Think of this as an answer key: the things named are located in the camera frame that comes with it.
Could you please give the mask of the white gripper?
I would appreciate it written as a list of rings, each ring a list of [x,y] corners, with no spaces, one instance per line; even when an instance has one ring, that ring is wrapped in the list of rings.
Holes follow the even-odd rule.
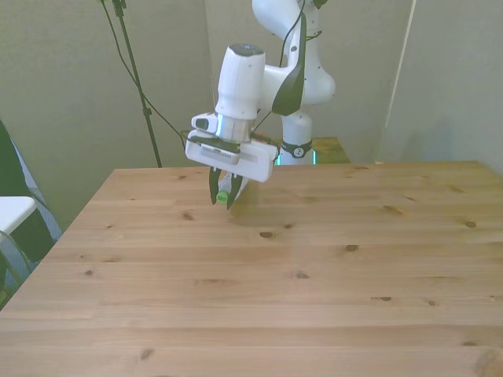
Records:
[[[276,147],[257,141],[235,144],[202,131],[191,131],[185,145],[185,155],[194,162],[210,167],[209,189],[213,205],[217,202],[221,170],[236,174],[229,176],[226,202],[229,210],[240,194],[244,178],[259,182],[270,178]]]

